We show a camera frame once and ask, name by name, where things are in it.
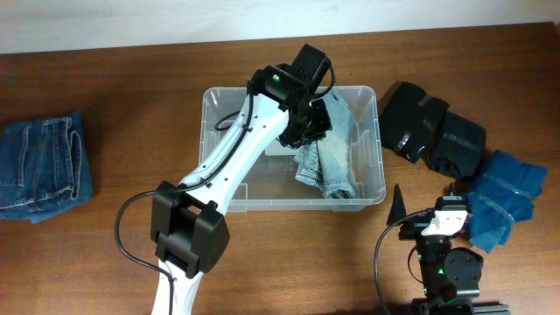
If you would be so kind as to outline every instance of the dark folded clothing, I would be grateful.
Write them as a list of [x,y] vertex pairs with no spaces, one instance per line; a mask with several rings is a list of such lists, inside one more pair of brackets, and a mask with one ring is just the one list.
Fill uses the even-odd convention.
[[37,223],[93,197],[79,113],[5,126],[0,160],[0,219]]
[[461,116],[447,112],[428,165],[454,179],[469,179],[474,176],[482,159],[487,132],[478,124]]
[[465,193],[472,211],[471,243],[491,252],[505,245],[516,222],[533,218],[533,200],[543,190],[547,169],[497,150]]
[[429,97],[412,83],[403,82],[379,118],[381,145],[412,163],[428,149],[447,102]]

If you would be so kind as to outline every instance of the cable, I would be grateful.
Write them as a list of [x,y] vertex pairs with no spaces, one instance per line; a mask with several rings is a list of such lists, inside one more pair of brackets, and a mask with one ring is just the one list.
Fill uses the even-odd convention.
[[329,69],[331,70],[331,84],[329,85],[329,87],[326,88],[325,91],[323,91],[323,92],[321,92],[321,93],[319,93],[319,94],[314,94],[314,95],[312,96],[312,99],[313,99],[313,100],[317,100],[318,98],[321,98],[321,97],[325,96],[327,93],[331,92],[331,90],[333,89],[333,87],[334,87],[334,82],[336,82],[336,76],[334,75],[334,68],[333,68],[333,65],[330,65],[330,66],[329,66]]
[[405,222],[406,220],[413,218],[415,216],[421,215],[421,214],[427,214],[428,211],[418,211],[412,214],[409,214],[407,216],[405,216],[404,218],[398,220],[397,222],[391,224],[390,226],[388,226],[385,231],[383,231],[383,233],[381,234],[381,236],[379,237],[379,240],[377,241],[377,245],[375,245],[375,253],[374,253],[374,277],[375,277],[375,288],[377,289],[377,296],[379,297],[379,301],[381,302],[381,308],[383,309],[383,312],[385,312],[385,315],[391,315],[391,312],[389,311],[389,308],[387,307],[387,303],[385,302],[385,298],[383,298],[383,293],[382,293],[382,286],[379,282],[379,272],[378,272],[378,267],[379,267],[379,248],[382,245],[382,241],[385,238],[385,236],[387,235],[387,233],[391,230],[391,228],[396,227],[397,225],[400,225],[401,223]]
[[228,130],[229,127],[231,127],[231,124],[229,124],[229,125],[226,126],[226,127],[220,127],[220,125],[221,125],[223,122],[225,122],[228,118],[231,118],[231,117],[233,117],[233,116],[239,115],[239,112],[240,112],[240,111],[238,110],[238,111],[235,111],[235,112],[233,112],[233,113],[231,113],[231,114],[229,114],[229,115],[227,115],[227,116],[221,118],[221,119],[213,126],[213,128],[216,129],[217,131]]
[[414,251],[417,250],[417,245],[414,245],[414,247],[410,250],[409,253],[409,259],[408,259],[408,265],[409,265],[409,273],[410,275],[416,280],[418,281],[420,284],[424,284],[421,280],[419,280],[416,276],[414,276],[414,274],[412,273],[412,269],[410,268],[410,258],[412,257],[412,253],[414,253]]
[[146,261],[144,261],[140,258],[137,258],[137,257],[133,256],[131,253],[129,253],[124,248],[123,243],[121,242],[121,231],[120,231],[120,229],[121,229],[121,219],[123,218],[124,211],[133,202],[135,202],[137,200],[140,200],[141,198],[150,197],[150,196],[154,196],[154,195],[162,194],[162,193],[188,192],[188,191],[191,191],[193,189],[200,188],[202,186],[207,186],[209,184],[210,180],[212,180],[214,177],[216,177],[216,175],[218,175],[218,173],[226,166],[229,159],[234,155],[235,151],[237,150],[239,145],[242,143],[243,138],[245,137],[245,134],[247,134],[247,131],[249,130],[249,126],[251,124],[251,116],[253,115],[253,102],[254,102],[254,100],[253,100],[253,87],[251,85],[250,80],[247,80],[247,91],[248,91],[248,94],[249,94],[249,98],[248,98],[248,117],[247,117],[247,120],[246,120],[245,124],[242,126],[241,134],[237,138],[237,141],[235,142],[234,146],[231,148],[229,153],[226,155],[226,157],[224,157],[224,159],[221,161],[220,165],[218,165],[218,167],[216,167],[216,169],[208,176],[208,178],[202,178],[199,183],[197,183],[195,185],[190,185],[190,186],[187,186],[187,187],[181,187],[181,188],[178,188],[178,189],[167,189],[167,190],[151,190],[151,191],[148,191],[148,192],[141,192],[139,194],[136,194],[136,195],[130,197],[128,200],[126,200],[122,204],[121,208],[119,209],[118,214],[116,215],[116,219],[115,219],[115,241],[116,241],[116,246],[119,248],[121,253],[125,257],[129,258],[134,263],[138,263],[138,264],[140,264],[144,267],[147,267],[151,270],[155,270],[157,272],[162,273],[169,280],[169,315],[173,314],[173,282],[175,281],[175,278],[173,278],[173,275],[169,271],[167,271],[165,269],[161,269],[156,265],[153,265],[149,262],[146,262]]

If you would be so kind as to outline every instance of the wood grain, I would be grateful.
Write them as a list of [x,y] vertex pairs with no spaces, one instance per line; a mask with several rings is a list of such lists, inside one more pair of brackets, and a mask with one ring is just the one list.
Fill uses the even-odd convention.
[[[0,56],[0,123],[80,111],[95,189],[91,202],[40,224],[0,222],[0,313],[149,314],[158,276],[116,249],[118,207],[197,165],[206,89],[243,86],[257,68],[293,59],[303,43],[327,52],[339,85],[372,87],[380,107],[396,81],[415,82],[485,126],[489,150],[549,168],[535,218],[516,225],[506,247],[483,255],[478,301],[500,300],[515,314],[560,313],[560,38],[553,24]],[[383,158],[388,196],[359,213],[228,215],[230,244],[202,281],[194,313],[376,309],[373,251],[391,187],[401,184],[413,211],[433,206],[451,181],[390,150]],[[155,263],[149,229],[144,200],[126,213],[122,238]],[[381,285],[392,304],[423,295],[407,272],[411,247],[392,234],[381,249]]]

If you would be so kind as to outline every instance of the light blue denim cloth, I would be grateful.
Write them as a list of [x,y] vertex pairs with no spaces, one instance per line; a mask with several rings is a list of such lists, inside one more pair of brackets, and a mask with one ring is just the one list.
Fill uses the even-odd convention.
[[0,161],[0,219],[38,223],[93,197],[80,113],[6,125]]
[[332,130],[326,136],[303,146],[294,157],[299,164],[296,180],[319,188],[327,199],[357,198],[358,188],[352,167],[354,114],[339,92],[323,97]]

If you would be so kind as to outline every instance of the black folded cloth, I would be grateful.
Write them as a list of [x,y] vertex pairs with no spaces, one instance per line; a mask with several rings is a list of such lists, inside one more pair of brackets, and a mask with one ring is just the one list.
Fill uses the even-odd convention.
[[469,179],[477,171],[486,140],[483,127],[447,112],[441,137],[428,156],[428,165],[445,176]]
[[381,145],[415,163],[428,149],[447,102],[429,97],[412,83],[403,82],[379,118]]

